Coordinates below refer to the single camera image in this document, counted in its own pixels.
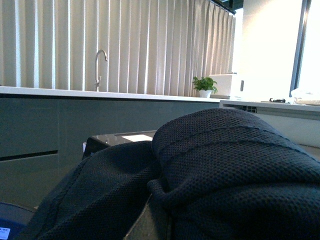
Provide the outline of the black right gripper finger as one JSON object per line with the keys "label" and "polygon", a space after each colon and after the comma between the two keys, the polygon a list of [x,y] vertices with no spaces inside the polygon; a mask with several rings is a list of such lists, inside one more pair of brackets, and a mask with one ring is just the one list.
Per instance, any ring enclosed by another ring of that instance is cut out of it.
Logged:
{"label": "black right gripper finger", "polygon": [[171,215],[151,194],[124,240],[171,240]]}

